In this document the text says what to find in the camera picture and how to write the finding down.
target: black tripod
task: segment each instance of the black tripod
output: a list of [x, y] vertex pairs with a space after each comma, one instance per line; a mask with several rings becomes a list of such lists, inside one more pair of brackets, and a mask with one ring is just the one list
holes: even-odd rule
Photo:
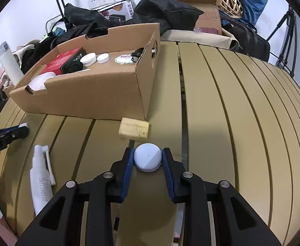
[[[285, 20], [286, 20], [286, 24], [288, 26], [288, 33], [286, 34], [285, 42], [283, 44], [283, 48], [282, 48], [282, 51], [280, 53], [280, 56], [279, 57], [276, 56], [278, 58], [278, 60], [276, 62], [276, 66], [281, 67], [281, 65], [283, 65], [282, 69], [285, 70], [285, 68], [287, 68], [288, 71], [287, 70], [286, 71], [290, 74], [290, 77], [293, 78], [294, 77], [294, 69], [295, 69], [295, 61], [296, 61], [296, 58], [297, 58], [298, 35], [297, 35], [296, 16], [295, 16], [294, 11], [291, 8], [291, 6], [289, 6], [289, 10], [285, 13], [285, 15], [282, 17], [280, 22], [277, 24], [277, 26], [273, 30], [272, 34], [269, 35], [269, 37], [267, 38], [267, 41], [270, 40], [270, 38], [282, 26], [282, 24], [284, 23]], [[287, 67], [287, 64], [288, 64], [288, 58], [289, 58], [291, 44], [292, 44], [293, 33], [294, 33], [294, 55], [293, 55], [292, 69], [289, 69]], [[286, 56], [285, 56], [285, 59], [284, 59], [284, 54], [285, 54], [285, 51], [286, 51], [286, 47], [288, 47], [288, 50], [286, 52]]]

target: metal screw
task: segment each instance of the metal screw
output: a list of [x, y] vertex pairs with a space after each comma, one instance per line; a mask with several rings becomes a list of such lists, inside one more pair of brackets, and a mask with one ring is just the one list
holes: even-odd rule
[[193, 177], [193, 174], [191, 172], [189, 172], [189, 171], [185, 171], [183, 173], [183, 177], [190, 178], [190, 177]]
[[223, 187], [223, 188], [228, 188], [230, 186], [230, 183], [226, 180], [223, 180], [220, 185]]
[[74, 187], [76, 185], [76, 183], [74, 182], [74, 181], [68, 181], [67, 183], [66, 183], [66, 186], [68, 187], [68, 188], [72, 188], [72, 187]]
[[104, 178], [112, 178], [112, 176], [113, 176], [113, 174], [112, 174], [111, 172], [105, 172], [105, 173], [103, 174], [103, 177], [104, 177]]

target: wooden table top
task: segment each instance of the wooden table top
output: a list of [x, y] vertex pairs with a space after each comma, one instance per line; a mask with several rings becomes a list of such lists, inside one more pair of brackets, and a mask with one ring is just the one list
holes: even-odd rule
[[[169, 147], [178, 161], [183, 144], [189, 171], [231, 182], [286, 245], [300, 228], [300, 89], [284, 71], [246, 55], [161, 44], [147, 142]], [[35, 145], [50, 148], [54, 192], [69, 180], [86, 182], [108, 171], [129, 145], [118, 136], [120, 121], [25, 113], [10, 99], [0, 129], [24, 122], [29, 136], [0, 152], [0, 208], [18, 235], [34, 218], [29, 171]], [[162, 168], [144, 174], [134, 167], [119, 215], [116, 245], [171, 245], [176, 205]]]

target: white thermos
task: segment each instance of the white thermos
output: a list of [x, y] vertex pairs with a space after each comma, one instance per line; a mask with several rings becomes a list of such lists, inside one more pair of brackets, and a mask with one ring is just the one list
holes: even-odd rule
[[5, 69], [8, 77], [12, 81], [13, 85], [16, 85], [19, 80], [24, 76], [16, 59], [14, 58], [7, 42], [3, 42], [0, 45], [0, 62]]
[[[49, 171], [46, 169], [44, 153], [46, 153]], [[33, 167], [30, 170], [30, 187], [35, 215], [38, 215], [44, 206], [52, 199], [53, 193], [51, 185], [55, 185], [55, 180], [50, 164], [49, 147], [36, 145]]]

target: suitcase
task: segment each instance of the suitcase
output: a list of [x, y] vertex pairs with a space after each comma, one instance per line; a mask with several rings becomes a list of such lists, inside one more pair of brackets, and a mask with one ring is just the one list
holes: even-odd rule
[[246, 54], [263, 61], [268, 61], [269, 51], [271, 46], [268, 41], [259, 36], [254, 30], [245, 26], [241, 22], [234, 20], [225, 13], [220, 12], [220, 18], [229, 23], [224, 25], [223, 28], [239, 41], [239, 53]]

